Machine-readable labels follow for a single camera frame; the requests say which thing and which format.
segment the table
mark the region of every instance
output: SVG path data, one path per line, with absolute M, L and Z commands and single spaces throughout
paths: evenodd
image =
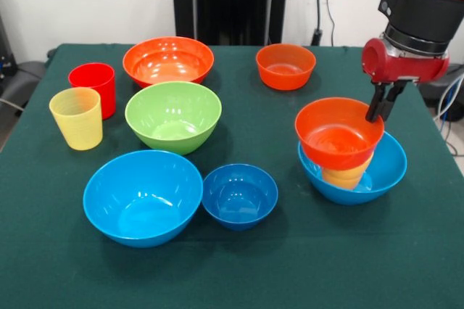
M 358 48 L 312 48 L 317 67 L 300 90 L 274 91 L 257 75 L 259 47 L 213 47 L 204 84 L 223 114 L 187 156 L 203 176 L 230 162 L 269 172 L 279 201 L 252 230 L 224 229 L 199 208 L 174 240 L 131 249 L 87 220 L 82 194 L 105 162 L 145 149 L 124 120 L 138 90 L 123 72 L 128 45 L 62 45 L 0 154 L 1 308 L 462 308 L 464 180 L 409 85 L 386 129 L 402 143 L 406 176 L 366 205 L 317 193 L 297 157 L 294 119 L 325 96 L 370 100 Z M 87 152 L 67 147 L 48 110 L 77 65 L 116 70 L 117 112 Z

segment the light blue bowl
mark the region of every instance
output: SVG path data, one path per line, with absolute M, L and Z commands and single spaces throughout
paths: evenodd
M 204 179 L 202 204 L 220 224 L 234 231 L 262 221 L 277 204 L 278 190 L 264 170 L 247 164 L 230 164 Z
M 186 227 L 202 192 L 202 176 L 186 158 L 138 151 L 98 169 L 87 183 L 83 207 L 88 220 L 110 239 L 131 247 L 153 247 Z
M 306 176 L 312 185 L 327 199 L 343 205 L 356 205 L 374 200 L 401 181 L 406 173 L 407 159 L 401 144 L 384 132 L 374 156 L 361 181 L 353 190 L 339 188 L 322 179 L 319 165 L 310 160 L 298 143 L 298 155 Z

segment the red cup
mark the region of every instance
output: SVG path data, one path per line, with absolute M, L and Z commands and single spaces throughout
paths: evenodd
M 71 86 L 85 86 L 98 91 L 101 97 L 101 117 L 107 119 L 116 111 L 115 70 L 101 62 L 77 66 L 69 77 Z
M 344 97 L 329 97 L 302 108 L 295 129 L 304 153 L 329 170 L 350 170 L 365 163 L 384 134 L 382 118 L 365 119 L 369 106 Z

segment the dark blue bowl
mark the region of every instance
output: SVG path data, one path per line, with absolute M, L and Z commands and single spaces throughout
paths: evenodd
M 322 179 L 320 166 L 306 156 L 300 143 L 298 143 L 298 155 L 312 185 L 324 197 L 342 205 L 362 204 L 380 197 L 401 181 L 407 168 L 405 151 L 387 132 L 384 132 L 374 151 L 372 161 L 353 190 L 325 182 Z
M 110 239 L 153 247 L 186 227 L 202 194 L 202 177 L 186 158 L 146 150 L 103 165 L 87 184 L 83 207 L 88 220 Z
M 225 165 L 204 179 L 202 204 L 220 224 L 243 231 L 262 221 L 276 206 L 277 185 L 260 168 Z

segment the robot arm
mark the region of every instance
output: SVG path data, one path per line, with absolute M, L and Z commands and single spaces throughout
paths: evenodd
M 464 18 L 464 0 L 381 0 L 378 10 L 389 23 L 362 51 L 362 69 L 376 88 L 366 115 L 370 122 L 378 116 L 387 120 L 408 81 L 430 82 L 446 72 L 447 47 Z

